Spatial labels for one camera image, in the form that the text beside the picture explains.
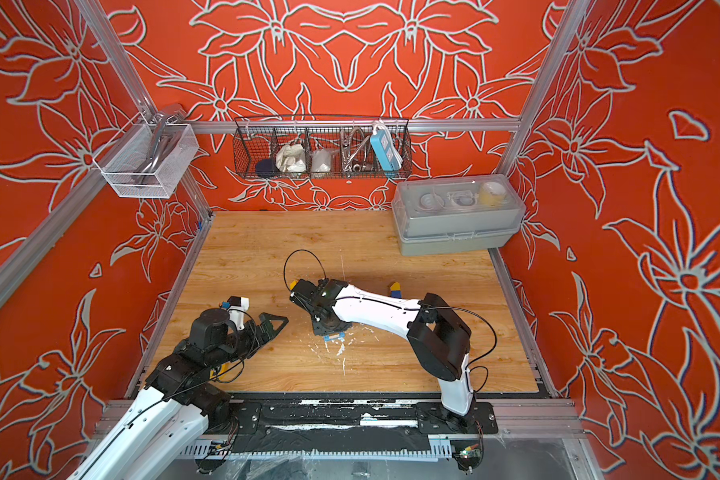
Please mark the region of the light blue lego plate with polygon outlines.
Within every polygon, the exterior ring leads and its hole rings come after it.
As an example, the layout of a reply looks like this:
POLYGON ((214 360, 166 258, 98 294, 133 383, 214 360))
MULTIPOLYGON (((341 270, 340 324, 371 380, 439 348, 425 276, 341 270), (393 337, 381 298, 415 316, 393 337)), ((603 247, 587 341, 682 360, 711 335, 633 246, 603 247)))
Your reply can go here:
POLYGON ((324 341, 325 341, 326 343, 334 342, 334 341, 341 341, 341 342, 343 342, 343 341, 344 341, 344 338, 345 338, 345 333, 344 333, 344 332, 336 333, 336 334, 330 334, 330 335, 325 335, 325 336, 323 337, 323 339, 324 339, 324 341))

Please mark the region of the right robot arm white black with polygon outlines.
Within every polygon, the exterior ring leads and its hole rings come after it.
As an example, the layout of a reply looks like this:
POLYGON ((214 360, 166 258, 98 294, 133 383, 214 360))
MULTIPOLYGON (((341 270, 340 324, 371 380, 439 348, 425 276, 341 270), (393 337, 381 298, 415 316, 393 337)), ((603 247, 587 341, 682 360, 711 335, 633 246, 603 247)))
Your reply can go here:
POLYGON ((334 279, 316 284, 300 279, 289 290, 291 302, 309 314, 317 336, 361 324, 407 340, 421 367, 437 379, 443 408, 467 415, 474 399, 468 367, 471 329, 440 296, 406 300, 334 279))

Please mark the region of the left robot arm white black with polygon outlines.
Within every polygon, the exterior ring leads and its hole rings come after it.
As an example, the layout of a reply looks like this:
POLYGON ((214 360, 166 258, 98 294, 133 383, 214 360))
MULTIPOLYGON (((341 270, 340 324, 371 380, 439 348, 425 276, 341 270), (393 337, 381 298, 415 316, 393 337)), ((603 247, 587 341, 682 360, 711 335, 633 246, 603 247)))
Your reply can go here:
POLYGON ((238 423, 231 395, 213 384, 226 364, 243 365, 288 324, 262 313, 232 320, 234 308, 203 311, 187 338, 148 375, 116 425, 69 475, 71 479, 156 479, 186 447, 209 430, 238 423))

